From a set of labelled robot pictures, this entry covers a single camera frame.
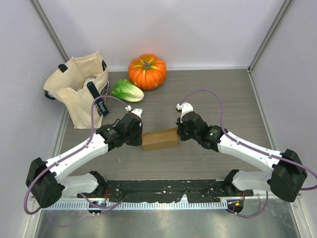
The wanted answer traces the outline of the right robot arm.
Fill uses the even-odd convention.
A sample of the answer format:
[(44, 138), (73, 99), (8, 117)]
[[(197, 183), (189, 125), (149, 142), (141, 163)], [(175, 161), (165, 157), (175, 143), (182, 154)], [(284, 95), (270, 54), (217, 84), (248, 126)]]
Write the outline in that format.
[(195, 112), (188, 112), (176, 121), (180, 140), (195, 140), (208, 150), (231, 155), (259, 169), (258, 172), (232, 170), (225, 178), (224, 191), (234, 196), (243, 190), (272, 192), (286, 202), (294, 202), (307, 172), (301, 168), (298, 154), (266, 149), (243, 140), (217, 125), (208, 125)]

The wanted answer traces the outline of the brown cardboard paper box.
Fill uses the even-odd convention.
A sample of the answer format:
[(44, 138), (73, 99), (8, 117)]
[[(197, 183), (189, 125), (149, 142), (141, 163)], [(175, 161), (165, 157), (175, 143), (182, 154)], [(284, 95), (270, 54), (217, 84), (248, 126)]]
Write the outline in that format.
[(151, 131), (142, 134), (142, 149), (144, 151), (154, 151), (177, 147), (179, 137), (177, 128)]

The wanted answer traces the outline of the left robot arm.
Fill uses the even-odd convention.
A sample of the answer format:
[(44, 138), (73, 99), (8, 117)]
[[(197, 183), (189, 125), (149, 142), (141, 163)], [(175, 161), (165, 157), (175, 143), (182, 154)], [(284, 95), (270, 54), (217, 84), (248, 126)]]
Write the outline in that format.
[(142, 144), (142, 110), (133, 109), (116, 125), (101, 126), (86, 141), (65, 153), (43, 161), (34, 159), (26, 178), (28, 193), (32, 194), (40, 208), (48, 208), (63, 195), (79, 193), (102, 197), (106, 186), (103, 177), (96, 172), (83, 176), (71, 173), (90, 160), (103, 155), (123, 144), (140, 146)]

